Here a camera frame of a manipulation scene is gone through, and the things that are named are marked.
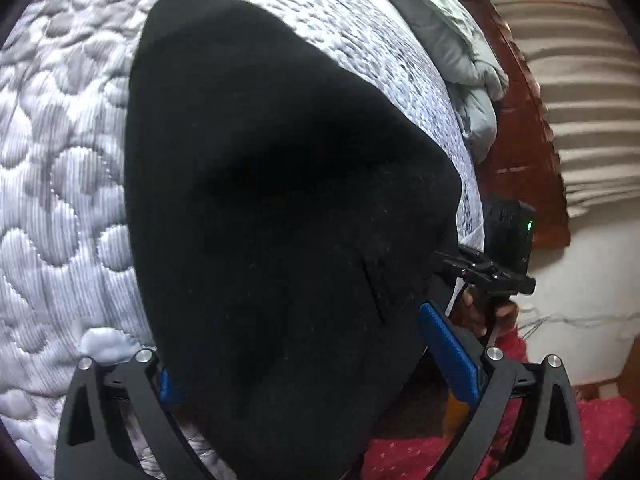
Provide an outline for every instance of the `black cloth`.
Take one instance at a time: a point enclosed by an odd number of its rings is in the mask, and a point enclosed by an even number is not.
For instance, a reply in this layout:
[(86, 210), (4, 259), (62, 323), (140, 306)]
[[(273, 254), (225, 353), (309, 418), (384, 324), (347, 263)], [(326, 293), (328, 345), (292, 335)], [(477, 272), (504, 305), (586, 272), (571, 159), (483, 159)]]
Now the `black cloth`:
[(159, 0), (129, 82), (148, 320), (241, 480), (337, 480), (424, 345), (461, 182), (373, 85), (238, 0)]

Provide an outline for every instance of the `beige sheet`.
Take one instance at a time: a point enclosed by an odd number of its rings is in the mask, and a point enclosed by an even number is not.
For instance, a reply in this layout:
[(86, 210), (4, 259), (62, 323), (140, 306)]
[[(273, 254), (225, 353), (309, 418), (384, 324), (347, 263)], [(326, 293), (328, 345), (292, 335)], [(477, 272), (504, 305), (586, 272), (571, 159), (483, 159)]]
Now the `beige sheet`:
[(569, 216), (640, 195), (640, 54), (610, 9), (496, 4), (540, 84)]

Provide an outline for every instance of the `metal bolt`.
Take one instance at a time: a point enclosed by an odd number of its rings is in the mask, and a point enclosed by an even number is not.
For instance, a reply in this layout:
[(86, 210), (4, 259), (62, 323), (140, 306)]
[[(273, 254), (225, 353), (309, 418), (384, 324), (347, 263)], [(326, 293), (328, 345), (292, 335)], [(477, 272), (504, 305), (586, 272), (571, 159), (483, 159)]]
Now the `metal bolt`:
[(504, 357), (504, 353), (497, 346), (491, 346), (486, 349), (486, 356), (491, 359), (491, 361), (499, 361)]
[(80, 368), (81, 370), (88, 370), (89, 368), (91, 368), (92, 364), (94, 364), (94, 362), (91, 361), (90, 357), (83, 357), (78, 361), (78, 368)]
[(557, 355), (551, 354), (549, 357), (546, 358), (546, 362), (549, 363), (553, 368), (559, 368), (560, 365), (562, 364), (562, 359), (559, 358)]
[(136, 361), (139, 363), (148, 363), (151, 361), (151, 358), (154, 356), (154, 353), (151, 350), (144, 349), (136, 354)]

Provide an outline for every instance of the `red clothing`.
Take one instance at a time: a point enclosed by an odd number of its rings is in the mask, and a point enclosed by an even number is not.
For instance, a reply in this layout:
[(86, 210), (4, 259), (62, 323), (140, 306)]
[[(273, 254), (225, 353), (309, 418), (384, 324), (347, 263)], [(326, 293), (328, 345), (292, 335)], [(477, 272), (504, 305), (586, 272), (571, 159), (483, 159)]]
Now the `red clothing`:
[[(497, 345), (511, 359), (527, 361), (527, 345), (517, 331), (501, 337)], [(633, 407), (622, 397), (609, 400), (578, 400), (586, 480), (597, 480), (609, 467), (631, 434)], [(519, 399), (509, 401), (491, 448), (474, 477), (494, 472), (509, 441), (518, 416)], [(411, 440), (373, 439), (365, 453), (362, 480), (424, 480), (448, 442), (439, 437)]]

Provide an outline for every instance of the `quilted bedspread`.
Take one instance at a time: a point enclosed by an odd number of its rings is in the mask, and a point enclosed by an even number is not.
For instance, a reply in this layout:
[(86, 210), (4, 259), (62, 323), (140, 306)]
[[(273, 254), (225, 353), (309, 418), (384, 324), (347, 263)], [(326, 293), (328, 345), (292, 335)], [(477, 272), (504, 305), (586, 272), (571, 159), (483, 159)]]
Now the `quilted bedspread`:
[[(33, 0), (0, 52), (0, 418), (47, 479), (79, 358), (119, 362), (154, 344), (132, 266), (123, 166), (128, 76), (155, 1)], [(436, 140), (463, 180), (459, 238), (479, 246), (481, 203), (446, 88), (391, 4), (246, 1), (372, 82)], [(220, 480), (234, 478), (184, 431)], [(144, 440), (134, 446), (159, 476)]]

